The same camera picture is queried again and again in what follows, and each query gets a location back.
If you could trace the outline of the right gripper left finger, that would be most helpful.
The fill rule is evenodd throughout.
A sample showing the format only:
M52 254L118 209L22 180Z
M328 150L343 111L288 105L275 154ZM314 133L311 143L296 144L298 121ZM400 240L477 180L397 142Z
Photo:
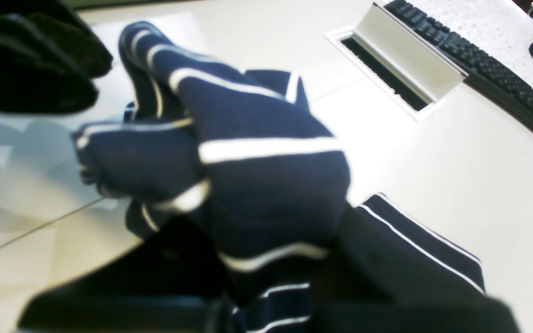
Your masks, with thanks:
M228 333L225 271L193 222L176 218L125 255L34 296L19 333Z

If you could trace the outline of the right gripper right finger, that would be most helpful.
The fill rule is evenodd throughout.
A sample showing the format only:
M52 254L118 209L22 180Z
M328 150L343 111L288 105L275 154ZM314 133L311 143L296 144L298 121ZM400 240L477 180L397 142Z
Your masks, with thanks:
M518 333L511 310L400 240L345 210L313 278L315 333Z

